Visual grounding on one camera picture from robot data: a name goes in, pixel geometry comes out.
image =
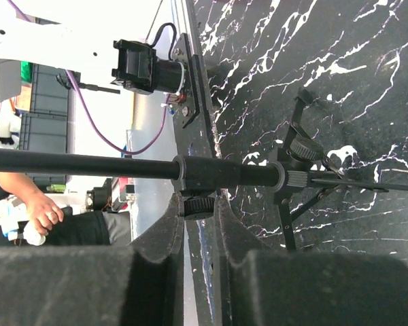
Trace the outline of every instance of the hand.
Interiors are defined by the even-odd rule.
[[[29,220],[43,236],[48,234],[48,230],[51,230],[54,224],[63,221],[62,210],[43,193],[28,196],[25,204]]]

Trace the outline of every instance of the bolt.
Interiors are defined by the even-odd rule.
[[[182,109],[182,113],[183,113],[183,116],[184,116],[184,117],[187,117],[188,114],[189,114],[189,108],[188,108],[188,107],[184,107],[184,108]]]

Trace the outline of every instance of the finger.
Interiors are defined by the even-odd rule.
[[[52,222],[48,219],[46,215],[42,215],[38,217],[39,222],[42,226],[46,229],[51,230],[53,228]]]
[[[55,212],[48,212],[46,213],[48,219],[50,220],[50,222],[52,222],[53,224],[56,224],[59,220],[57,214]]]
[[[41,223],[37,219],[33,220],[33,226],[35,227],[36,232],[38,232],[42,236],[48,235],[48,231],[41,225]]]
[[[53,211],[57,214],[59,221],[62,222],[63,221],[63,211],[56,205],[53,206]]]

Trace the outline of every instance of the gray pants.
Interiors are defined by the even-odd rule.
[[[131,242],[130,213],[103,213],[112,246],[127,246]]]

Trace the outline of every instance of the marble table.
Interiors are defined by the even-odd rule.
[[[304,129],[353,179],[408,185],[408,0],[196,0],[220,155],[266,164],[301,87]],[[272,194],[229,189],[235,214],[275,249]],[[312,195],[293,198],[291,209]],[[294,223],[310,251],[393,255],[408,264],[408,192],[335,193]]]

